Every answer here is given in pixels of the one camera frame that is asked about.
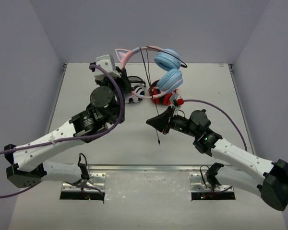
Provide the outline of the pink blue cat-ear headphones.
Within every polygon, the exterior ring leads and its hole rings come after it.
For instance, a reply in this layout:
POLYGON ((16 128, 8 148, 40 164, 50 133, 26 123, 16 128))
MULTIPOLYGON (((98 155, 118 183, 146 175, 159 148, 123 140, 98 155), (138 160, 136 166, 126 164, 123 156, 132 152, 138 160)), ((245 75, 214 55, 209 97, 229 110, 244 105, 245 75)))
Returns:
POLYGON ((183 78, 180 68, 187 68, 188 66, 181 60, 179 54, 172 49, 164 49, 157 46, 145 46, 136 47, 133 50, 116 49, 115 53, 121 67, 124 68, 133 55, 138 53, 142 54, 144 50, 157 52, 154 57, 154 62, 158 67, 167 72, 156 84, 160 93, 147 98, 160 98, 168 93, 174 92, 175 89, 182 85, 183 78))

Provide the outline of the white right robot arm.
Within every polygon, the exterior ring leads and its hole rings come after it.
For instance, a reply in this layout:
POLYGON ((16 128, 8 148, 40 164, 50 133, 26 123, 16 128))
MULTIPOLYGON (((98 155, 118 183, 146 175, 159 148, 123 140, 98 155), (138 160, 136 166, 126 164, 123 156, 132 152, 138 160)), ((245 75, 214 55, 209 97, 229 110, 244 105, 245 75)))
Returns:
POLYGON ((146 121, 157 131, 171 129, 194 138, 193 145, 202 154, 232 165, 214 163, 206 171, 206 180, 213 187, 229 185, 259 196, 271 208, 284 211, 288 205, 288 163, 255 156, 230 143, 211 128, 206 110, 195 110, 189 118, 175 114, 170 106, 163 113, 146 121))

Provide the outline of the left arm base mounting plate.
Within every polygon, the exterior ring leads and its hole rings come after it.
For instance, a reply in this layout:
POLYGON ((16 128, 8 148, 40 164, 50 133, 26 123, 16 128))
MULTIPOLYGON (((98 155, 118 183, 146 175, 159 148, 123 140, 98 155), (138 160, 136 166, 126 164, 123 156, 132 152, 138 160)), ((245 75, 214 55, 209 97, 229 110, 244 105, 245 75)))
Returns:
POLYGON ((79 185, 74 186, 69 183, 63 182, 62 192, 101 192, 105 191, 106 173, 105 172, 91 172, 91 177, 87 182, 81 182, 79 185))

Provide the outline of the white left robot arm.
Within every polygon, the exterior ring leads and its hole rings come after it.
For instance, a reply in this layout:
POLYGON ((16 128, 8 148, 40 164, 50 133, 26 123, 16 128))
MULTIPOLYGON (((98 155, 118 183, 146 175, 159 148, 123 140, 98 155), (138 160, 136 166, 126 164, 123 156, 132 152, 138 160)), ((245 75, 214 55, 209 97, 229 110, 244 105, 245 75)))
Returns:
POLYGON ((124 98, 131 91, 126 69, 116 67, 112 72, 91 64, 89 68, 101 78, 90 95, 86 109, 62 126, 27 144, 9 144, 4 157, 10 163, 7 179, 18 188, 29 188, 41 181, 62 181, 81 186, 90 180, 87 162, 56 163, 50 158, 90 143, 113 130, 124 121, 124 98))

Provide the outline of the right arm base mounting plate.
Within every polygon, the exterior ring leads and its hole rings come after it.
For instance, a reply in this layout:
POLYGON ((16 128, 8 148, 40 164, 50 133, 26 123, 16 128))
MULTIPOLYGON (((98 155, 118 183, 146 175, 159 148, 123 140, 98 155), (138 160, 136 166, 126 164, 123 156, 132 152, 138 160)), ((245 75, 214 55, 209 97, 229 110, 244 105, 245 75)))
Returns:
POLYGON ((208 182, 203 182, 202 176, 200 172, 190 172, 189 173, 190 180, 190 189, 192 192, 199 193, 209 193, 209 192, 221 192, 224 190, 232 190, 229 185, 219 185, 215 188, 212 188, 208 182))

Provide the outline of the white black headphones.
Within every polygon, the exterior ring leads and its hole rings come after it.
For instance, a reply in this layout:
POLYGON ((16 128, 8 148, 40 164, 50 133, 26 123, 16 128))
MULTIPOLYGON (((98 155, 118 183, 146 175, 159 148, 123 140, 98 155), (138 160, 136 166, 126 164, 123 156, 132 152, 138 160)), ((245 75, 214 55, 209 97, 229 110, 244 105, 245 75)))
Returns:
POLYGON ((146 82, 138 76, 129 76, 128 80, 131 84, 132 90, 135 92, 135 95, 133 95, 132 93, 126 94, 125 103, 139 103, 140 101, 142 101, 142 98, 138 97, 138 95, 145 96, 146 82))

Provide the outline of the red black headphones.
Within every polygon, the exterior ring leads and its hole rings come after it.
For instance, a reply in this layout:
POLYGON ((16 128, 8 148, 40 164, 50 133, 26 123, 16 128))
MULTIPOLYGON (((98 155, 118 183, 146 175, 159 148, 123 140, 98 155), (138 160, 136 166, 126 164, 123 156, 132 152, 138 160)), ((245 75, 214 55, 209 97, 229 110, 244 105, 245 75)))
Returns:
MULTIPOLYGON (((153 95, 157 95, 157 94, 161 94, 161 90, 156 86, 156 84, 159 82, 159 80, 154 81, 151 84, 151 87, 148 89, 149 95, 153 96, 153 95)), ((165 95, 163 95, 162 97, 156 98, 156 99, 151 99, 151 101, 155 104, 159 104, 159 105, 170 105, 171 101, 170 101, 170 97, 173 93, 177 93, 178 89, 175 89, 173 92, 171 93, 167 93, 165 95)))

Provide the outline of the aluminium table edge rail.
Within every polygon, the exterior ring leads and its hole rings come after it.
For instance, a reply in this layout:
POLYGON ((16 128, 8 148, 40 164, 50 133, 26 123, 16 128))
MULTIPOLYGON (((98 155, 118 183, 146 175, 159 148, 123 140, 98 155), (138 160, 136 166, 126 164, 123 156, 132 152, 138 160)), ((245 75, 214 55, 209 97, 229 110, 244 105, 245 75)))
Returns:
POLYGON ((206 166, 200 164, 197 165, 144 165, 144 164, 127 164, 127 165, 106 165, 106 164, 89 164, 87 169, 89 171, 101 171, 101 172, 167 172, 167 171, 179 171, 179 172, 193 172, 199 171, 202 168, 202 171, 207 170, 206 166))

